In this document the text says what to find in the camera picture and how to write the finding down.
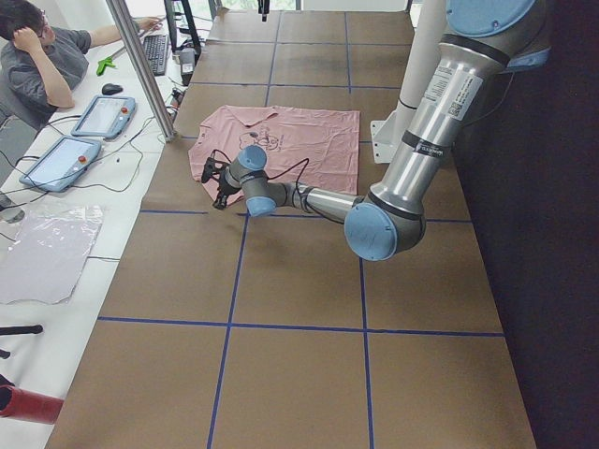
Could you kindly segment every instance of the pink towel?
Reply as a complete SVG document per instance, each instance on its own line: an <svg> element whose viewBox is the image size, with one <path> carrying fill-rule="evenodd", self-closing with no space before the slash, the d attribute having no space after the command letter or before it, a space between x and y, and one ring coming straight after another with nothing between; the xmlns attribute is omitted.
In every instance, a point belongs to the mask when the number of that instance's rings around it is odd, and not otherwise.
<svg viewBox="0 0 599 449"><path fill-rule="evenodd" d="M222 106L201 123L199 138L189 150L192 176L199 181L213 150L231 160L248 145L259 145L268 156L270 178L304 158L310 163L300 181L314 187L355 194L358 184L359 112L322 109L240 108ZM225 160L217 153L215 158ZM277 179L295 181L302 166ZM204 184L216 198L217 182ZM233 203L241 194L229 198Z"/></svg>

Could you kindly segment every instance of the dark background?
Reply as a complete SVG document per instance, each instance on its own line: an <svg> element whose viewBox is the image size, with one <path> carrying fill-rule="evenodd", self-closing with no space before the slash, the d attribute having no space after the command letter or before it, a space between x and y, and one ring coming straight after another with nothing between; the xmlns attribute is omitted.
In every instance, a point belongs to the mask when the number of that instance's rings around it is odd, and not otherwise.
<svg viewBox="0 0 599 449"><path fill-rule="evenodd" d="M548 63L454 158L537 446L599 448L599 5L556 3Z"/></svg>

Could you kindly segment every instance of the green object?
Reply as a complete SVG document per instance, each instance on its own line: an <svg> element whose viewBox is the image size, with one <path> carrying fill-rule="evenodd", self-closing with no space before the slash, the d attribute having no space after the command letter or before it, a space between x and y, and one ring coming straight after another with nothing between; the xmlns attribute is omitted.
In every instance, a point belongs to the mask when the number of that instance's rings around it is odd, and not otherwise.
<svg viewBox="0 0 599 449"><path fill-rule="evenodd" d="M106 67L116 67L116 65L112 63L111 56L101 61L98 61L97 70L95 71L98 77L104 74L104 70L106 70Z"/></svg>

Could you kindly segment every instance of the black keyboard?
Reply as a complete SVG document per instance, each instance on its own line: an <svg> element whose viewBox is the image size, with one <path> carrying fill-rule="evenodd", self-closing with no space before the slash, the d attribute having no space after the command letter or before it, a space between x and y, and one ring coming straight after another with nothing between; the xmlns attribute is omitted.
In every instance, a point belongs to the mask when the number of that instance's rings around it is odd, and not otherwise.
<svg viewBox="0 0 599 449"><path fill-rule="evenodd" d="M149 35L143 39L143 50L156 76L164 75L167 71L168 36Z"/></svg>

